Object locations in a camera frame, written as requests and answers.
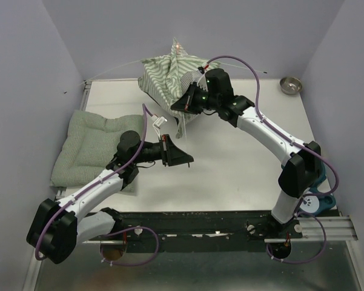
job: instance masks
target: metal bowl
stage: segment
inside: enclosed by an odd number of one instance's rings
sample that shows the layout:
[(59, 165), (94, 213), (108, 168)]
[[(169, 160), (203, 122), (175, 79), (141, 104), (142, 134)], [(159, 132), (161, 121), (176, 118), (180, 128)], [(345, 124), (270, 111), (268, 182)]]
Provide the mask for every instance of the metal bowl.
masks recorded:
[(280, 80), (280, 88), (284, 94), (295, 95), (303, 89), (302, 82), (294, 77), (285, 77)]

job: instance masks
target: robotic arm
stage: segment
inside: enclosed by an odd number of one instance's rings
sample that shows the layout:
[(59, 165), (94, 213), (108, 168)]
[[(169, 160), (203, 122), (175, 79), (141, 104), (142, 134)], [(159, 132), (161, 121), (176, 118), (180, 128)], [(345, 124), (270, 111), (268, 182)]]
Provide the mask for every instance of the robotic arm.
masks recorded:
[[(43, 201), (28, 232), (27, 242), (36, 247), (39, 239), (42, 239), (39, 251), (55, 264), (59, 264), (71, 254), (77, 244), (99, 235), (106, 235), (119, 227), (120, 216), (113, 209), (102, 209), (94, 215), (87, 215), (103, 200), (124, 189), (134, 180), (139, 173), (136, 164), (162, 160), (164, 166), (171, 167), (194, 161), (192, 156), (173, 144), (169, 135), (162, 135), (157, 143), (144, 142), (136, 159), (119, 174), (110, 176), (132, 158), (140, 143), (138, 133), (134, 131), (123, 133), (117, 145), (117, 153), (97, 178), (76, 193), (59, 201), (50, 199)], [(58, 212), (59, 215), (41, 238), (49, 220)]]
[(205, 77), (208, 91), (200, 88), (196, 83), (192, 83), (186, 94), (176, 101), (171, 109), (190, 114), (215, 110), (221, 119), (255, 137), (279, 159), (283, 168), (279, 177), (279, 185), (282, 190), (272, 209), (271, 216), (276, 223), (275, 227), (285, 225), (292, 219), (303, 194), (317, 180), (322, 169), (320, 160), (311, 153), (294, 147), (293, 143), (303, 144), (320, 154), (319, 145), (314, 141), (306, 144), (277, 125), (275, 127), (292, 142), (284, 140), (271, 130), (259, 118), (252, 101), (244, 96), (234, 95), (229, 75), (224, 70), (209, 70)]

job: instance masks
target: pillow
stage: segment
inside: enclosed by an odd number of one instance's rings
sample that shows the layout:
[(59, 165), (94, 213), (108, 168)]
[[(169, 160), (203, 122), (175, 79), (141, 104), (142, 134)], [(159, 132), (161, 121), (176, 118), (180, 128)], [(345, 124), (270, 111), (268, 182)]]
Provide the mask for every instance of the pillow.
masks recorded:
[[(183, 136), (184, 124), (197, 116), (171, 110), (171, 105), (184, 93), (181, 90), (180, 79), (186, 72), (196, 72), (205, 61), (207, 60), (188, 55), (175, 38), (169, 55), (142, 60), (144, 75), (138, 79), (139, 87), (176, 118), (176, 138)], [(212, 62), (210, 69), (218, 68), (219, 65), (219, 62)]]
[[(76, 110), (71, 117), (67, 139), (51, 174), (51, 185), (76, 187), (97, 177), (112, 160), (120, 136), (127, 130), (142, 134), (142, 115), (107, 119), (101, 115)], [(133, 191), (132, 185), (124, 190)]]

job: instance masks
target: tabletop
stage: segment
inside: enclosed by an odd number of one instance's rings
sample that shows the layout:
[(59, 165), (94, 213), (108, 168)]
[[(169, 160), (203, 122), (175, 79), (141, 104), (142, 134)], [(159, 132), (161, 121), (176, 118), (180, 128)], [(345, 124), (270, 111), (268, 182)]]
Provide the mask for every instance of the tabletop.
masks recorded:
[[(255, 99), (255, 80), (231, 82), (235, 94)], [(120, 212), (273, 208), (280, 192), (277, 183), (282, 171), (280, 162), (252, 136), (221, 120), (217, 114), (198, 116), (186, 125), (186, 137), (176, 139), (176, 120), (140, 90), (137, 80), (92, 82), (85, 110), (105, 118), (118, 118), (142, 114), (142, 103), (152, 113), (168, 119), (162, 133), (170, 134), (179, 148), (194, 157), (194, 162), (190, 168), (187, 165), (165, 168), (159, 162), (150, 169), (140, 169), (133, 193), (114, 194), (94, 211), (104, 207)], [(314, 139), (300, 96), (283, 94), (278, 79), (261, 80), (260, 109), (297, 138), (307, 142)], [(157, 142), (152, 126), (148, 126), (146, 140)], [(65, 195), (79, 188), (69, 188)], [(326, 182), (320, 189), (327, 188)]]

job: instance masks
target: gray wall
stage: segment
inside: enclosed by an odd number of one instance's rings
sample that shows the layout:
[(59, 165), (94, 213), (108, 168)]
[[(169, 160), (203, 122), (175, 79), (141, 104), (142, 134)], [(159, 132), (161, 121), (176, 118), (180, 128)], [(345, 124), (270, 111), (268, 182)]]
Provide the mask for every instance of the gray wall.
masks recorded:
[(303, 75), (313, 132), (340, 174), (364, 255), (364, 0), (346, 0)]
[(0, 0), (0, 290), (22, 289), (32, 251), (25, 236), (53, 196), (49, 178), (80, 82), (42, 2)]
[[(85, 78), (169, 53), (173, 37), (192, 55), (236, 55), (279, 78), (303, 73), (343, 0), (43, 2)], [(101, 78), (137, 78), (142, 71), (135, 64)]]

